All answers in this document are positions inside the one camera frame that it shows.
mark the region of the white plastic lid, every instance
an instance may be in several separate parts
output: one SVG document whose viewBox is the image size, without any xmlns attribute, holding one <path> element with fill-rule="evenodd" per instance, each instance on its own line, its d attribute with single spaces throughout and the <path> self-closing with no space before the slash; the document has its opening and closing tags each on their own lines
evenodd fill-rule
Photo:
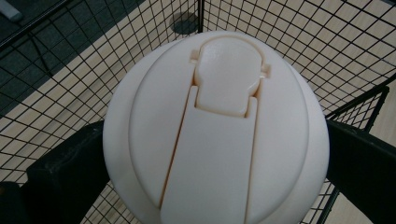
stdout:
<svg viewBox="0 0 396 224">
<path fill-rule="evenodd" d="M 143 223 L 290 223 L 327 171 L 322 112 L 301 76 L 248 35 L 154 50 L 106 115 L 107 170 Z"/>
</svg>

